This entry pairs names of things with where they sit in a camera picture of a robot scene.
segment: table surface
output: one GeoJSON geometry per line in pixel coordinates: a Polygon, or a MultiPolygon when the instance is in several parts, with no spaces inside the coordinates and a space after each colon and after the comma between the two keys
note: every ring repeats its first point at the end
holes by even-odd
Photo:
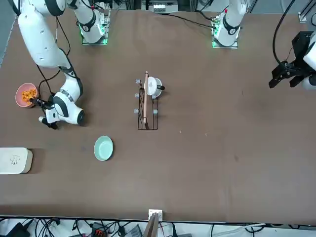
{"type": "MultiPolygon", "coordinates": [[[[213,49],[207,28],[146,11],[112,12],[109,44],[82,46],[67,12],[60,19],[87,124],[56,131],[38,122],[39,108],[15,104],[22,83],[42,80],[15,23],[0,69],[0,142],[27,147],[34,159],[28,174],[1,176],[1,213],[147,219],[148,209],[162,209],[165,220],[315,224],[316,93],[287,81],[268,87],[280,17],[247,14],[231,50],[213,49]],[[145,71],[166,87],[157,131],[137,130],[133,112],[145,71]],[[93,154],[102,135],[115,145],[106,162],[93,154]]],[[[286,17],[280,59],[303,29],[286,17]]],[[[63,75],[50,82],[54,91],[63,83],[63,75]]]]}

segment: white box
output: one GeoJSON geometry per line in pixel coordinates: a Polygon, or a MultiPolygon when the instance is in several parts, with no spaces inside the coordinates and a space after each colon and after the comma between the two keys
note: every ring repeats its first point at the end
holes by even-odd
{"type": "Polygon", "coordinates": [[[0,148],[0,174],[27,173],[32,159],[33,153],[26,148],[0,148]]]}

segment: wooden stick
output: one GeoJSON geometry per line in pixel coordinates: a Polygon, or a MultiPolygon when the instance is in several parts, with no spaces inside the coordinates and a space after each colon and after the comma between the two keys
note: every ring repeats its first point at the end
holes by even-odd
{"type": "Polygon", "coordinates": [[[146,124],[147,123],[147,90],[148,90],[148,72],[146,71],[145,73],[145,85],[144,85],[144,88],[145,88],[145,95],[144,95],[144,123],[146,124]]]}

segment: light green plate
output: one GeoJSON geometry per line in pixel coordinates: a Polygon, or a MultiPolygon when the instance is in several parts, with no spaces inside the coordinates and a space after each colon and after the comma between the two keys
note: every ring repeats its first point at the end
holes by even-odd
{"type": "Polygon", "coordinates": [[[94,144],[94,155],[100,161],[108,160],[113,153],[113,142],[108,136],[99,137],[94,144]]]}

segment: white cup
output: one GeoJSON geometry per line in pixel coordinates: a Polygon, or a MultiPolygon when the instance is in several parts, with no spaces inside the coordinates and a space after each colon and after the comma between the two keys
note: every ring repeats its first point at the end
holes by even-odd
{"type": "Polygon", "coordinates": [[[161,95],[161,92],[164,90],[164,86],[161,83],[161,80],[154,77],[148,77],[148,89],[147,94],[155,98],[161,95]]]}

